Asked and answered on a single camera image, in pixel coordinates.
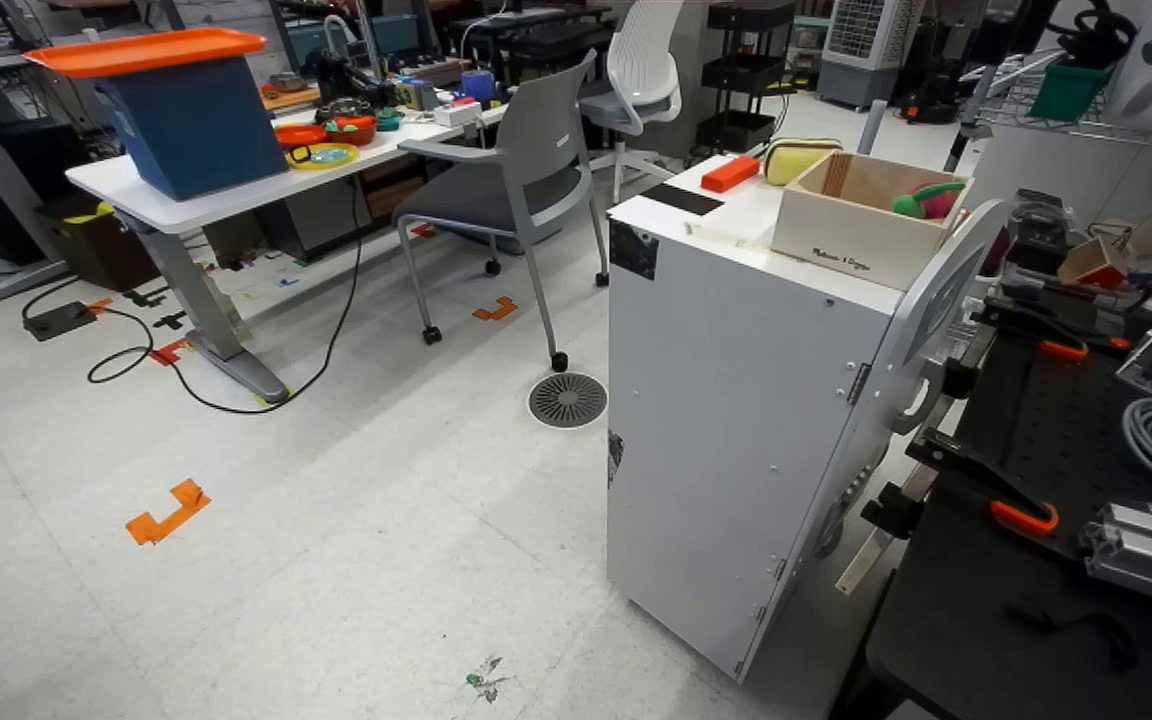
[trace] storage box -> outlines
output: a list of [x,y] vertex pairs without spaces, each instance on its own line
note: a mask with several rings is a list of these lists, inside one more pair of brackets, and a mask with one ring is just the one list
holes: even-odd
[[144,244],[124,232],[112,212],[100,212],[96,200],[56,200],[44,208],[44,216],[56,228],[56,252],[72,276],[112,292],[136,292],[160,276]]
[[900,216],[896,200],[964,176],[832,152],[784,188],[772,248],[844,276],[908,288],[948,240],[960,208],[944,220]]
[[188,200],[284,172],[244,52],[264,40],[228,28],[152,32],[72,48],[40,48],[36,64],[96,80],[136,172]]

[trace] plastic container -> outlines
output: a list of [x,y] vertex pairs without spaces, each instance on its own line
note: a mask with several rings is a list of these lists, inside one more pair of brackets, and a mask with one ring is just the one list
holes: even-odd
[[36,64],[92,80],[136,172],[188,200],[284,172],[244,56],[264,36],[232,28],[40,48]]
[[1076,124],[1108,84],[1108,68],[1048,64],[1044,88],[1028,116]]
[[972,192],[964,176],[832,152],[784,188],[772,248],[904,292],[960,216],[960,208],[944,220],[896,212],[896,196],[932,184],[964,184],[960,196]]

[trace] lab equipment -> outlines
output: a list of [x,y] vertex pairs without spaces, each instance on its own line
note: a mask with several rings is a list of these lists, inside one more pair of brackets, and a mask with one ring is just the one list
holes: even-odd
[[924,0],[836,0],[816,96],[868,108],[892,100]]
[[[708,160],[672,180],[704,192]],[[740,184],[704,224],[636,196],[612,208],[612,584],[744,680],[768,624],[792,636],[800,716],[824,716],[876,588],[832,580],[856,500],[952,348],[960,300],[1004,224],[976,208],[896,292],[772,252],[780,188]]]

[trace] white panel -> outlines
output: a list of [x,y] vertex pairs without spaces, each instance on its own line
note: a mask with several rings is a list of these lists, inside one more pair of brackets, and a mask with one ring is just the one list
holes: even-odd
[[660,244],[612,280],[612,580],[728,676],[772,620],[884,316]]

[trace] tile floor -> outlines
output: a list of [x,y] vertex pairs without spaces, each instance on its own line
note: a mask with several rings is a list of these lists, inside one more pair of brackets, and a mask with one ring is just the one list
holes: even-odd
[[[860,116],[792,100],[788,132],[848,140]],[[892,120],[876,152],[936,168],[944,148],[948,128]],[[572,368],[604,380],[588,224],[544,244],[540,268]],[[240,308],[316,284],[280,260],[260,272],[260,288],[244,272],[220,284]],[[136,328],[96,320],[36,344],[24,300],[0,304],[0,720],[784,716],[604,580],[604,424],[528,416],[544,348],[524,268],[484,280],[480,252],[444,244],[428,276],[440,348],[420,344],[400,260],[372,252],[328,380],[264,420],[204,412],[152,364],[92,388],[88,364]],[[520,312],[472,320],[500,292]],[[252,320],[284,380],[320,364],[340,296],[344,280],[324,280]],[[184,372],[248,404],[200,356]],[[172,540],[132,544],[124,520],[168,512],[184,476],[212,504]],[[492,656],[504,684],[488,704],[464,676]]]

